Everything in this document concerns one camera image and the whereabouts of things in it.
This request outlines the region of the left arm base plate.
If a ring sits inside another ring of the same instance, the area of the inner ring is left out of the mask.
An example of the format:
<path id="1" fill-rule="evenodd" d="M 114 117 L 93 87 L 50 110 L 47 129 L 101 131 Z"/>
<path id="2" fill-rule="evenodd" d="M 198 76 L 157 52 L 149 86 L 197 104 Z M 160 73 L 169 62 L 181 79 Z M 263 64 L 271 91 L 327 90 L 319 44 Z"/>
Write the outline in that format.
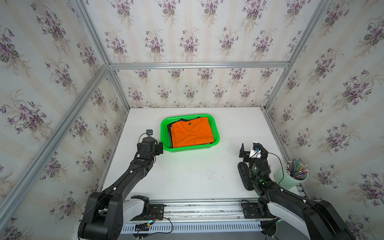
<path id="1" fill-rule="evenodd" d="M 124 223 L 128 223 L 131 221 L 150 221 L 150 220 L 163 220 L 164 218 L 164 211 L 165 211 L 164 204 L 150 204 L 149 207 L 145 207 L 143 209 L 143 212 L 140 215 L 135 215 L 136 212 L 132 211 L 130 212 L 129 209 L 132 209 L 132 207 L 124 207 L 123 208 L 123 220 Z"/>

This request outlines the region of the orange t-shirt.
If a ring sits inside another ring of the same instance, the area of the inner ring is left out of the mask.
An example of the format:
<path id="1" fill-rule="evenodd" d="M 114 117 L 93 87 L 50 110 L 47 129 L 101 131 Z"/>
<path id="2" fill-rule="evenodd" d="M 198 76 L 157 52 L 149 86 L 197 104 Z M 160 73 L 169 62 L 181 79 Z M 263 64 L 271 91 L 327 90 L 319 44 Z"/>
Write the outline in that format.
<path id="1" fill-rule="evenodd" d="M 211 144 L 214 135 L 210 121 L 206 117 L 192 120 L 180 119 L 168 125 L 172 148 L 182 148 Z"/>

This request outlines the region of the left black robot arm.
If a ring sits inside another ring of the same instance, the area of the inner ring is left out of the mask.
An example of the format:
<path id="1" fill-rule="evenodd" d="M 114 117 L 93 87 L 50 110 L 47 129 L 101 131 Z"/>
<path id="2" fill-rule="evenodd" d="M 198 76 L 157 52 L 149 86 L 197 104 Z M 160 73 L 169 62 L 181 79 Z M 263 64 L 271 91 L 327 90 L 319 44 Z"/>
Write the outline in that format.
<path id="1" fill-rule="evenodd" d="M 162 142 L 147 136 L 137 144 L 137 152 L 128 169 L 102 192 L 93 192 L 87 200 L 78 239 L 116 240 L 124 225 L 123 202 L 163 154 Z"/>

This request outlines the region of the black t-shirt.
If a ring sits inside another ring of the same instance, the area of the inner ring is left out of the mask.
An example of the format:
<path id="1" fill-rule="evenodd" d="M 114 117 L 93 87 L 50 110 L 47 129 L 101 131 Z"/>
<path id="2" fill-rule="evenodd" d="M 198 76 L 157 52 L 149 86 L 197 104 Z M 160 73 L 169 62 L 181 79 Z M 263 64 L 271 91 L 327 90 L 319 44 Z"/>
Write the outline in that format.
<path id="1" fill-rule="evenodd" d="M 200 117 L 190 120 L 179 119 L 167 125 L 167 131 L 170 138 L 171 148 L 189 147 L 197 144 L 200 137 L 202 123 Z"/>

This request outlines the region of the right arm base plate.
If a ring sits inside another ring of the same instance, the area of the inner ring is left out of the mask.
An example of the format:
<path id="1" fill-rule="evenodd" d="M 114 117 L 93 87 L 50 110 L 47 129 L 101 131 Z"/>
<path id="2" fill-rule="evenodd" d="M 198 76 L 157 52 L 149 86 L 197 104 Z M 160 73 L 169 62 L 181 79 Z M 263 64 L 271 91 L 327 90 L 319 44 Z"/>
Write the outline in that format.
<path id="1" fill-rule="evenodd" d="M 240 206 L 243 209 L 245 219 L 275 219 L 276 216 L 272 215 L 266 205 L 259 202 L 249 202 L 242 200 Z"/>

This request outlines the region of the green plastic mesh basket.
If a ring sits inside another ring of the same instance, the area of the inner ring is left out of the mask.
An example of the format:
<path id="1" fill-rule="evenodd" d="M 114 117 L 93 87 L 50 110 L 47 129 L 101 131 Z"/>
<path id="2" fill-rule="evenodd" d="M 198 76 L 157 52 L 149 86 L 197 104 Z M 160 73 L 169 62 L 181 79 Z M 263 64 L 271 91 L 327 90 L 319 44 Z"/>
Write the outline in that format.
<path id="1" fill-rule="evenodd" d="M 211 131 L 213 134 L 213 141 L 211 143 L 202 144 L 202 145 L 180 147 L 180 148 L 171 148 L 170 138 L 169 138 L 169 134 L 167 131 L 167 125 L 170 124 L 171 122 L 177 121 L 181 118 L 190 120 L 190 119 L 193 119 L 196 117 L 200 117 L 200 119 L 201 118 L 207 118 L 208 119 Z M 182 152 L 182 151 L 201 150 L 201 149 L 211 148 L 211 147 L 213 147 L 219 143 L 220 135 L 219 135 L 219 132 L 217 129 L 215 119 L 211 115 L 209 115 L 209 114 L 186 115 L 186 116 L 165 118 L 161 122 L 161 141 L 164 143 L 164 150 L 169 151 L 169 152 Z"/>

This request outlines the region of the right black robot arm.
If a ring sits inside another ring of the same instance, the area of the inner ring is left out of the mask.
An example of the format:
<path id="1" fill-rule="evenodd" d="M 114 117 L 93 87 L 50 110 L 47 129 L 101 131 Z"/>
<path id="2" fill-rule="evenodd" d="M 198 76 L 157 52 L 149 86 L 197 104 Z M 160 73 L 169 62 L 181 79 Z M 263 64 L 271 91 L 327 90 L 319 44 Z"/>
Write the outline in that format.
<path id="1" fill-rule="evenodd" d="M 353 240 L 354 234 L 331 203 L 306 199 L 284 189 L 270 178 L 268 152 L 260 143 L 250 151 L 240 148 L 239 174 L 246 190 L 258 195 L 259 216 L 284 220 L 310 240 Z"/>

